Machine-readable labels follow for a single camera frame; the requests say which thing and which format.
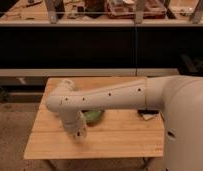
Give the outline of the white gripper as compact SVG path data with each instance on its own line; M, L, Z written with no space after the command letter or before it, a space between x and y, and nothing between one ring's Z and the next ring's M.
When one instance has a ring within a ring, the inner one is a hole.
M63 126L67 135L74 141L81 141L87 136L86 121L83 117L74 122L65 122Z

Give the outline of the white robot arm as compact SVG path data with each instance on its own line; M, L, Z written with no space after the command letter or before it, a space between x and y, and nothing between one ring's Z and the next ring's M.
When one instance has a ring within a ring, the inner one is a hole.
M70 134L84 129L83 110L157 110L164 119L164 171L203 171L203 77L146 77L91 90L64 79L45 105Z

